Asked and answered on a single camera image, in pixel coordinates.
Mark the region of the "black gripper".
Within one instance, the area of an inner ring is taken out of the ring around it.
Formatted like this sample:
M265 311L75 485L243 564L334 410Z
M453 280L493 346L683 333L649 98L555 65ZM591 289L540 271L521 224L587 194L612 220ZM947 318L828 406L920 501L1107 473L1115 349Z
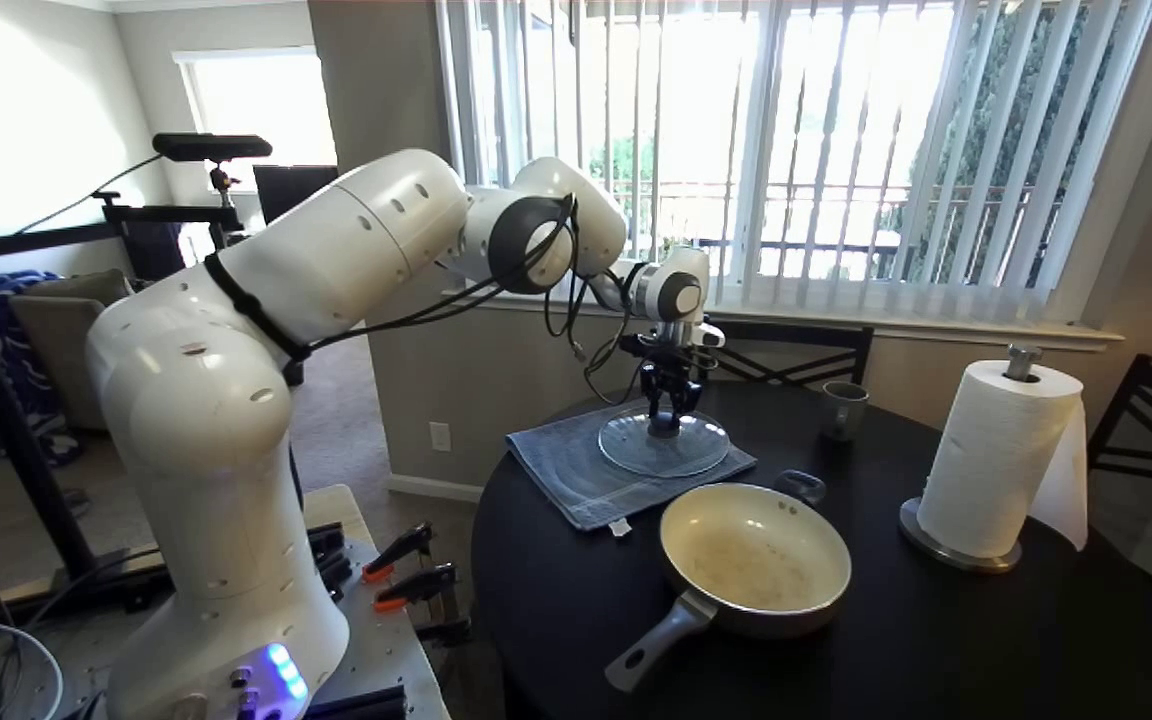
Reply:
M625 333L617 349L637 359L637 386L649 398L649 430L670 433L663 398L676 398L681 421L698 421L710 366L726 349L726 333L718 326L655 326L649 333Z

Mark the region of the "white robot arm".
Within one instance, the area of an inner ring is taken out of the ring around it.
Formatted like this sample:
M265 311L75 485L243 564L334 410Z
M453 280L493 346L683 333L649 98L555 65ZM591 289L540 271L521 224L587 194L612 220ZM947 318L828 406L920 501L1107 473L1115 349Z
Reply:
M113 659L109 720L302 720L349 656L291 488L291 366L372 328L457 244L490 256L493 286L545 294L604 276L625 240L612 196L555 158L468 188L401 147L106 310L89 373L171 576Z

